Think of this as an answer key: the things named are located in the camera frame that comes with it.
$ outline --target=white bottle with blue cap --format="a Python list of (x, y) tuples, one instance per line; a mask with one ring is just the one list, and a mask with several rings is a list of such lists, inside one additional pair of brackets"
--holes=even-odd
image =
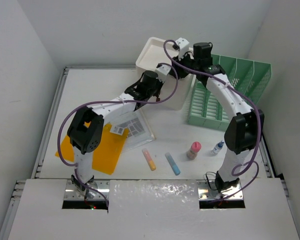
[(213, 154), (217, 155), (220, 152), (220, 150), (222, 149), (222, 147), (224, 146), (224, 144), (225, 144), (225, 141), (219, 142), (217, 145), (215, 145), (215, 147), (212, 149), (211, 152)]

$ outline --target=blue cap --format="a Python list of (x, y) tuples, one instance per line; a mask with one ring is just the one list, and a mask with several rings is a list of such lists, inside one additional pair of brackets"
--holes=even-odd
[(221, 142), (218, 143), (218, 147), (222, 148), (224, 146), (224, 144), (225, 144), (225, 141), (221, 141)]

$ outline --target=white plastic container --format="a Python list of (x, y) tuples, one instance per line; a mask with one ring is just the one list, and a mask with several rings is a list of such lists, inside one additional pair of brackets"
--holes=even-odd
[[(146, 70), (156, 70), (158, 63), (171, 64), (170, 59), (164, 52), (164, 42), (165, 40), (157, 37), (150, 37), (148, 39), (142, 52), (135, 62), (136, 72), (138, 75), (137, 78), (140, 78), (141, 74)], [(170, 42), (167, 44), (167, 50), (172, 57), (178, 55), (178, 52), (172, 48), (172, 43)], [(168, 101), (163, 102), (162, 105), (174, 110), (181, 110), (194, 78), (195, 76), (193, 74), (189, 74), (187, 77), (179, 79), (178, 88), (175, 94)], [(162, 86), (160, 99), (163, 100), (168, 97), (174, 90), (175, 86), (175, 78), (169, 76)]]

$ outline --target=orange marker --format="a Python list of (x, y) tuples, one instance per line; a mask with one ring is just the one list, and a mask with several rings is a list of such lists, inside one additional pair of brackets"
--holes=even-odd
[(151, 171), (156, 170), (156, 165), (155, 165), (154, 161), (152, 160), (148, 150), (146, 148), (144, 148), (144, 149), (142, 149), (142, 152), (143, 152), (143, 155), (144, 155)]

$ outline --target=red cap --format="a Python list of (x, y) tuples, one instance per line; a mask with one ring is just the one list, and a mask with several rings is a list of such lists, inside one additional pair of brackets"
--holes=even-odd
[(195, 153), (199, 152), (201, 149), (201, 144), (198, 141), (195, 141), (194, 143), (192, 143), (191, 145), (191, 150)]

